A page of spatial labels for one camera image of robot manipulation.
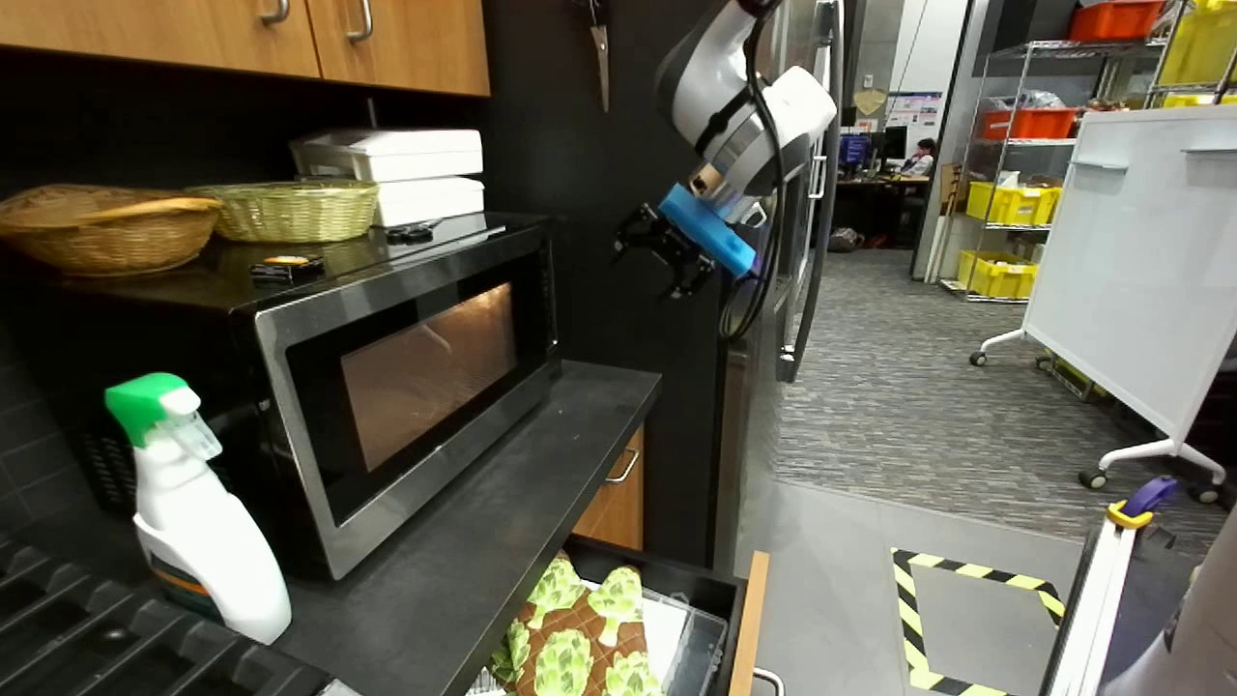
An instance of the wicker basket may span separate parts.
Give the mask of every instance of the wicker basket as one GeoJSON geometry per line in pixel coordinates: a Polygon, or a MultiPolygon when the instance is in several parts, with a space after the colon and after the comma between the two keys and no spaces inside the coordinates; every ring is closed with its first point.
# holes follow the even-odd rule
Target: wicker basket
{"type": "Polygon", "coordinates": [[[380,217],[369,181],[250,181],[197,185],[222,195],[222,234],[239,244],[338,244],[364,234],[380,217]]]}
{"type": "Polygon", "coordinates": [[[217,208],[214,195],[44,185],[0,203],[0,234],[66,273],[127,279],[197,260],[217,229],[217,208]]]}

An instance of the white spray bottle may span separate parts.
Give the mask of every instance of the white spray bottle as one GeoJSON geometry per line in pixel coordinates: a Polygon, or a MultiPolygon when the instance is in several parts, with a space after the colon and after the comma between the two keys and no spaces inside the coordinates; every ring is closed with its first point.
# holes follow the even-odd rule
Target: white spray bottle
{"type": "Polygon", "coordinates": [[[136,448],[136,529],[170,597],[272,644],[294,617],[279,561],[243,501],[204,462],[222,439],[186,378],[151,369],[103,392],[136,448]]]}

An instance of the floor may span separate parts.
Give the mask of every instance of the floor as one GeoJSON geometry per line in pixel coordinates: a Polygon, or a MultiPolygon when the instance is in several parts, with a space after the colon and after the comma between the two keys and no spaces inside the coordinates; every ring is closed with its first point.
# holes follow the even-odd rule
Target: floor
{"type": "MultiPolygon", "coordinates": [[[[1075,471],[1148,429],[1038,369],[1031,342],[972,365],[976,342],[1016,328],[1021,307],[907,280],[907,260],[830,255],[802,378],[763,403],[782,416],[740,534],[740,556],[775,551],[763,666],[794,692],[932,692],[916,682],[932,677],[1040,692],[1057,622],[1038,595],[929,565],[913,566],[929,670],[913,670],[892,551],[1040,576],[1066,603],[1103,506],[1169,462],[1126,462],[1110,490],[1083,490],[1075,471]]],[[[1138,615],[1142,626],[1123,626],[1112,659],[1130,666],[1164,626],[1222,520],[1215,506],[1172,499],[1177,543],[1155,543],[1155,570],[1130,585],[1138,610],[1123,622],[1138,615]]]]}
{"type": "MultiPolygon", "coordinates": [[[[972,365],[982,336],[1021,324],[1021,305],[958,300],[907,280],[907,264],[907,251],[829,260],[802,378],[779,405],[779,474],[1090,538],[1110,499],[1164,471],[1164,460],[1123,462],[1110,490],[1079,487],[1083,467],[1105,448],[1148,439],[1148,429],[1116,403],[1083,403],[1038,369],[1031,342],[999,349],[991,365],[972,365]]],[[[1197,561],[1222,519],[1178,494],[1164,529],[1183,561],[1197,561]]]]}

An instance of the cabinet door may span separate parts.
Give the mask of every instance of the cabinet door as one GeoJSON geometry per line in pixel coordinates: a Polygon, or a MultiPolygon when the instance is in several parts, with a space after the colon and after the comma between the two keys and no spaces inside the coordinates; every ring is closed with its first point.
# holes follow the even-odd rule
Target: cabinet door
{"type": "Polygon", "coordinates": [[[316,78],[301,0],[0,0],[0,46],[316,78]]]}
{"type": "Polygon", "coordinates": [[[491,92],[481,0],[311,0],[322,78],[491,92]]]}
{"type": "Polygon", "coordinates": [[[647,429],[610,462],[606,484],[576,520],[579,538],[647,550],[647,429]]]}

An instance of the countertop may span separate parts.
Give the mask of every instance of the countertop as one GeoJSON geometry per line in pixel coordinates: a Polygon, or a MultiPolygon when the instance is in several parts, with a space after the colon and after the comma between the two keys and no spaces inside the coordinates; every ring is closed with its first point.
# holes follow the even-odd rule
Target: countertop
{"type": "Polygon", "coordinates": [[[650,416],[659,381],[565,363],[549,403],[349,579],[294,579],[294,626],[275,644],[369,696],[464,692],[650,416]]]}

